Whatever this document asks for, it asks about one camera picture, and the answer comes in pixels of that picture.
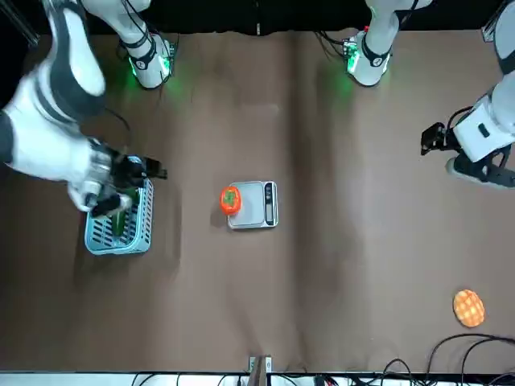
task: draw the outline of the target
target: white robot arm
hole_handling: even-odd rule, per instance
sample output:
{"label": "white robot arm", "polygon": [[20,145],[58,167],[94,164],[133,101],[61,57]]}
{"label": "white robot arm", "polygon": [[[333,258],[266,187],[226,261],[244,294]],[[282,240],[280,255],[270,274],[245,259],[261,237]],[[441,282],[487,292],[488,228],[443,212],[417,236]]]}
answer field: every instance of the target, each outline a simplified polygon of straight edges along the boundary
{"label": "white robot arm", "polygon": [[77,0],[45,0],[52,32],[47,58],[25,75],[0,112],[0,157],[22,173],[67,181],[81,211],[109,214],[131,205],[117,189],[166,178],[160,164],[129,159],[80,133],[79,124],[104,109],[105,80],[86,35]]}
{"label": "white robot arm", "polygon": [[494,44],[503,72],[502,80],[451,127],[437,122],[422,133],[421,154],[432,150],[459,153],[447,163],[447,171],[461,178],[494,187],[514,188],[515,172],[506,162],[515,142],[515,0],[496,23]]}
{"label": "white robot arm", "polygon": [[359,84],[374,86],[386,72],[392,45],[401,27],[398,11],[410,13],[433,0],[366,0],[372,12],[368,31],[360,31],[346,39],[344,53],[348,57],[347,71]]}
{"label": "white robot arm", "polygon": [[152,33],[139,17],[150,0],[83,0],[84,8],[113,28],[127,50],[134,75],[143,88],[156,88],[171,75],[175,47]]}

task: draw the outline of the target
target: brown table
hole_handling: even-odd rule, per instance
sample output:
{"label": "brown table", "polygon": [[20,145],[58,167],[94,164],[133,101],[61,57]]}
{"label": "brown table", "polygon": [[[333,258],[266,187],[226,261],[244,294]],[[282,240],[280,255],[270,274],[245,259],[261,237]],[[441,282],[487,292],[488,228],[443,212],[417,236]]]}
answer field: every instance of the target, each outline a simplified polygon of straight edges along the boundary
{"label": "brown table", "polygon": [[[389,73],[360,88],[313,34],[183,36],[176,77],[136,85],[93,38],[109,106],[157,158],[150,251],[93,257],[63,184],[2,171],[0,363],[4,369],[423,370],[442,338],[467,332],[454,292],[484,299],[481,332],[515,334],[512,192],[453,179],[449,154],[419,156],[420,133],[500,79],[477,31],[401,33]],[[38,57],[44,55],[42,43]],[[119,146],[110,116],[86,133]],[[280,224],[230,232],[216,209],[232,181],[273,179]],[[462,343],[434,369],[455,372]],[[499,343],[470,372],[503,372]]]}

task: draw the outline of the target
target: orange fruit toy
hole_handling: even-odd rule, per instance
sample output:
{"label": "orange fruit toy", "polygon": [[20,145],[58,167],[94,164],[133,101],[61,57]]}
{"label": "orange fruit toy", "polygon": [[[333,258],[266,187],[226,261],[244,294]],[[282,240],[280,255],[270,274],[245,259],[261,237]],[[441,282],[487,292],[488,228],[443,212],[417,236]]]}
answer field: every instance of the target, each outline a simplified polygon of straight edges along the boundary
{"label": "orange fruit toy", "polygon": [[454,296],[454,313],[466,327],[477,327],[484,321],[484,306],[474,291],[464,289]]}
{"label": "orange fruit toy", "polygon": [[220,207],[227,216],[236,215],[241,209],[241,194],[237,187],[225,187],[220,193]]}

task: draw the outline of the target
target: plastic basket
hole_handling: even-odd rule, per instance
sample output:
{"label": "plastic basket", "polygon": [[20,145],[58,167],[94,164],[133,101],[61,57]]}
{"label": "plastic basket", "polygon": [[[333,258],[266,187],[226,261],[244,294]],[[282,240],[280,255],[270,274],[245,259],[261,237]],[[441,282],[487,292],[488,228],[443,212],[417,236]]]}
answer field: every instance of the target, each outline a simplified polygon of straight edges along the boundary
{"label": "plastic basket", "polygon": [[94,219],[88,213],[84,242],[93,255],[143,253],[150,248],[154,186],[149,179],[139,188],[139,204],[127,210],[126,225],[120,237],[113,237],[111,219]]}

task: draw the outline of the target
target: silver scale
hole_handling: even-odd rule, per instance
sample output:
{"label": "silver scale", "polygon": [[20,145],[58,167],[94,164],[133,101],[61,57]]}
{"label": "silver scale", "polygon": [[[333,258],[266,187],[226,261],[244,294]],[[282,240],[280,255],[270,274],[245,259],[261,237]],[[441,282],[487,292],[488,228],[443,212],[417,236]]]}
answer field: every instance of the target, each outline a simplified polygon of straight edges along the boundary
{"label": "silver scale", "polygon": [[241,194],[241,209],[227,216],[231,229],[274,228],[279,223],[277,185],[274,181],[231,183]]}

